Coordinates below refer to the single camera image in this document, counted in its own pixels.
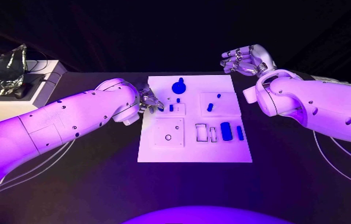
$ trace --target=circular hole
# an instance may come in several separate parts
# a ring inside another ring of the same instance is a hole
[[[314,109],[313,115],[315,115],[317,113],[318,113],[318,108]]]

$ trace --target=blue object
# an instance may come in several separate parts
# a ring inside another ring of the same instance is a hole
[[[185,90],[187,90],[185,81],[184,78],[180,78],[180,81],[175,82],[172,85],[172,91],[175,92],[175,94],[183,94]]]
[[[233,140],[232,129],[229,122],[222,123],[222,137],[224,141]]]
[[[213,111],[213,107],[214,107],[214,104],[213,104],[213,103],[209,104],[209,108],[207,108],[207,110],[209,110],[209,111]]]
[[[243,130],[240,126],[237,126],[237,132],[239,132],[240,140],[245,140]]]

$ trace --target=crumpled plastic bag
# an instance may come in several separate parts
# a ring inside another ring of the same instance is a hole
[[[0,55],[0,96],[9,95],[24,84],[27,71],[27,51],[22,44],[15,50]]]

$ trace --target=black curtain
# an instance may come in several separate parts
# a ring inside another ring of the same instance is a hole
[[[84,72],[214,71],[223,52],[259,43],[279,67],[340,79],[350,7],[351,0],[0,0],[0,51],[27,43]]]

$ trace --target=dark table surface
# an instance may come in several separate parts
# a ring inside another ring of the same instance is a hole
[[[64,74],[55,101],[107,79],[148,82],[148,76],[213,73]],[[122,223],[151,211],[214,205],[258,211],[295,223],[351,222],[351,181],[328,165],[313,131],[287,117],[268,117],[242,91],[258,78],[232,75],[253,163],[138,163],[142,119],[110,121],[83,136],[37,178],[0,193],[0,223]],[[318,134],[327,157],[351,175],[350,156]],[[350,150],[349,142],[340,141]],[[37,166],[55,152],[24,164]]]

